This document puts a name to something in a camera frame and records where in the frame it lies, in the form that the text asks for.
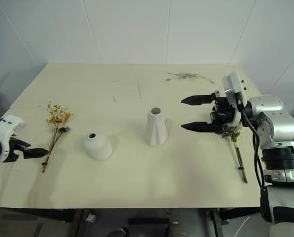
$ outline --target floor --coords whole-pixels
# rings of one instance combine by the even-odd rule
[[[215,236],[205,209],[98,209],[95,215],[96,221],[84,223],[78,237],[106,237],[120,227],[127,227],[131,237],[164,237],[167,225],[129,226],[127,219],[133,217],[169,218],[170,221],[179,221],[190,237]],[[255,214],[232,219],[222,229],[225,237],[267,237],[269,226],[259,214]],[[68,237],[69,228],[69,223],[0,209],[0,237]]]

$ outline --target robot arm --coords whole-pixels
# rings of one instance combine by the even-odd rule
[[[288,114],[286,104],[276,96],[262,95],[247,100],[242,82],[237,73],[224,77],[226,97],[215,96],[211,124],[193,122],[182,127],[217,134],[222,133],[223,126],[233,127],[241,122],[249,127],[254,136],[260,210],[263,218],[272,223],[270,236],[294,236],[294,118]],[[201,96],[188,97],[182,102],[198,104],[192,99],[199,98]],[[257,153],[259,147],[265,170]]]

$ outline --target dried flower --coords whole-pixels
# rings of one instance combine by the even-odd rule
[[[70,112],[66,112],[65,109],[62,109],[60,105],[51,105],[51,102],[47,104],[47,110],[51,114],[51,118],[47,119],[46,122],[52,130],[52,142],[49,146],[49,154],[46,157],[45,162],[42,163],[43,173],[46,170],[48,160],[58,139],[64,132],[68,132],[70,130],[70,128],[68,126],[65,127],[65,125],[67,123],[67,120],[73,115]]]

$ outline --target vase opening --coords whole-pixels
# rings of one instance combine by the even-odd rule
[[[161,112],[161,110],[159,108],[152,108],[151,109],[151,113],[153,115],[158,115],[158,114],[160,114],[160,112]]]

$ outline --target wooden table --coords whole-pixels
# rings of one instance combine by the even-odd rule
[[[180,127],[209,122],[213,106],[192,107],[181,100],[215,90],[224,96],[221,79],[235,70],[245,81],[247,96],[260,95],[239,66],[48,64],[7,113],[25,121],[17,138],[33,147],[49,146],[49,101],[74,113],[68,122],[71,131],[55,147],[45,173],[44,158],[20,156],[16,162],[0,163],[0,207],[259,206],[249,129],[243,128],[238,141],[245,184],[229,139]],[[167,72],[204,77],[174,79]],[[144,140],[152,107],[160,107],[168,118],[169,136],[159,147]],[[84,136],[94,130],[112,143],[113,154],[106,161],[94,161],[83,150]]]

